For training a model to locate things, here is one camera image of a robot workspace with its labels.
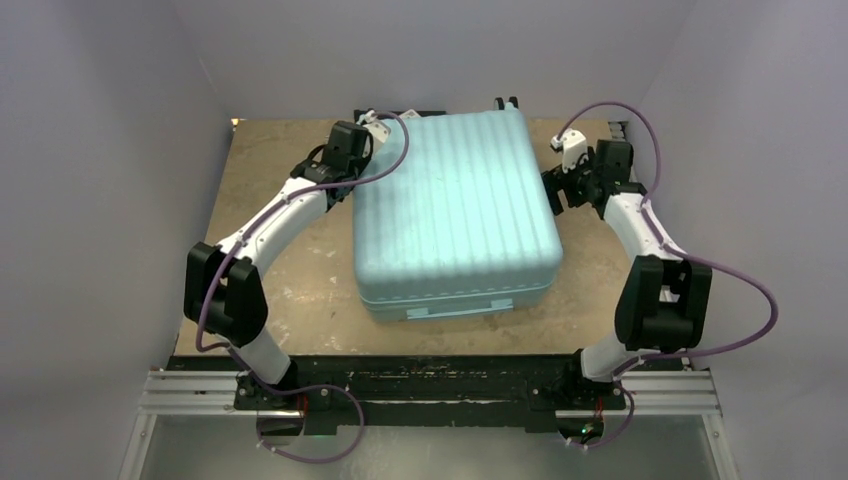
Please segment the light blue suitcase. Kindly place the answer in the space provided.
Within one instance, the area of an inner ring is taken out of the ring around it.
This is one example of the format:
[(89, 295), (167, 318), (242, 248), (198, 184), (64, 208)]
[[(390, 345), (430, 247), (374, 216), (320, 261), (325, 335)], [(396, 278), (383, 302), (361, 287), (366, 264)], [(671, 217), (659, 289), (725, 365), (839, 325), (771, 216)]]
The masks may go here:
[(524, 115), (387, 119), (353, 199), (353, 267), (379, 322), (535, 306), (564, 257)]

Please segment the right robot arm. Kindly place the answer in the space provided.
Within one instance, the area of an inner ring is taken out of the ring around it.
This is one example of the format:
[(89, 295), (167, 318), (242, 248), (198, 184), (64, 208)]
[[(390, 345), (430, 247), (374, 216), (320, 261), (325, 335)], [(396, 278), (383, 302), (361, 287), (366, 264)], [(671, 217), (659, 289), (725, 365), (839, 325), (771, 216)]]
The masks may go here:
[(553, 214), (591, 206), (621, 242), (631, 267), (614, 311), (614, 331), (577, 350), (550, 389), (584, 407), (619, 389), (622, 375), (655, 360), (679, 359), (700, 342), (713, 272), (674, 252), (646, 187), (631, 180), (634, 149), (626, 141), (589, 146), (576, 130), (550, 142), (559, 166), (541, 178)]

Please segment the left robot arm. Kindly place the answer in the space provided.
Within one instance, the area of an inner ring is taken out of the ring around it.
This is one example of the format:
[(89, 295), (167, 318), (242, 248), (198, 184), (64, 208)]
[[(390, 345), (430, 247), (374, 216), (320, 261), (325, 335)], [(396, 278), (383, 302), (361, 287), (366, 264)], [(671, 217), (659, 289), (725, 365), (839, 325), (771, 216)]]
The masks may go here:
[(296, 362), (266, 325), (263, 278), (301, 232), (352, 192), (374, 149), (366, 127), (336, 122), (327, 140), (293, 167), (247, 223), (215, 244), (198, 242), (188, 252), (184, 314), (197, 326), (196, 350), (226, 350), (272, 408), (289, 407), (304, 389)]

